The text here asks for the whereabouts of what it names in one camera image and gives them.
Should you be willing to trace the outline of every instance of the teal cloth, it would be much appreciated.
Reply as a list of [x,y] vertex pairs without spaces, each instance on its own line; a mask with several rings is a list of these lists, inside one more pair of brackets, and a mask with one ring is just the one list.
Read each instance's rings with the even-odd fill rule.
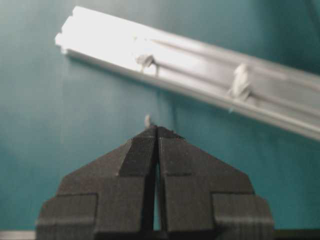
[[61,178],[146,114],[246,172],[277,229],[320,228],[319,142],[62,56],[54,37],[75,5],[320,74],[302,0],[2,0],[0,230],[34,229]]

